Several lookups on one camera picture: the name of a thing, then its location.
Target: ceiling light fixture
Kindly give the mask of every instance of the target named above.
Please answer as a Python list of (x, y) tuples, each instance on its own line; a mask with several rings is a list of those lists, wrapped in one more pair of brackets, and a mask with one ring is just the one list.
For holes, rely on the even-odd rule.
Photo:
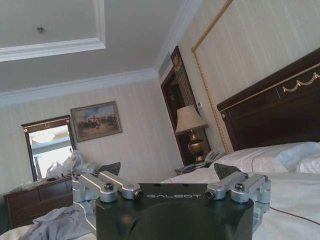
[(49, 132), (39, 132), (37, 136), (32, 138), (33, 141), (37, 142), (38, 144), (44, 144), (51, 142), (54, 139), (55, 135)]

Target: painting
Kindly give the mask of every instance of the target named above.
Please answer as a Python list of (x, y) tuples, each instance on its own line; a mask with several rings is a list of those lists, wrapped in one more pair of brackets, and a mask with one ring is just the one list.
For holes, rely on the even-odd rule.
[(122, 133), (115, 101), (71, 109), (77, 142)]

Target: headboard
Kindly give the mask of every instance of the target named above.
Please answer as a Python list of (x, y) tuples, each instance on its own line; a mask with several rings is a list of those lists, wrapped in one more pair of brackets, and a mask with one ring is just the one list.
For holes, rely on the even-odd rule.
[(320, 48), (217, 105), (233, 149), (320, 142)]

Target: crown molding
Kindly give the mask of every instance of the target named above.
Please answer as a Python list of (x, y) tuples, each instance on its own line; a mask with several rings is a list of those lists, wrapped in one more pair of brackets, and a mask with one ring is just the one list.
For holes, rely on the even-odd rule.
[(184, 4), (181, 5), (169, 30), (169, 34), (162, 45), (161, 51), (155, 60), (154, 69), (159, 71), (167, 53), (169, 52), (171, 54), (179, 44), (202, 3), (203, 0), (186, 0)]
[(96, 36), (106, 46), (105, 0), (93, 0)]
[(0, 107), (158, 79), (153, 68), (0, 92)]
[(97, 37), (24, 46), (3, 47), (0, 48), (0, 62), (70, 54), (105, 48), (105, 45)]
[(106, 48), (105, 0), (93, 0), (96, 37), (0, 48), (0, 62)]

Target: lampshade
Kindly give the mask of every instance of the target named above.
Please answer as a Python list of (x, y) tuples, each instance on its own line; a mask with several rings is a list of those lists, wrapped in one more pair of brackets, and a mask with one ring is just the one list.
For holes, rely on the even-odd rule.
[(176, 134), (188, 132), (198, 128), (207, 128), (208, 125), (202, 120), (193, 105), (185, 106), (177, 110)]

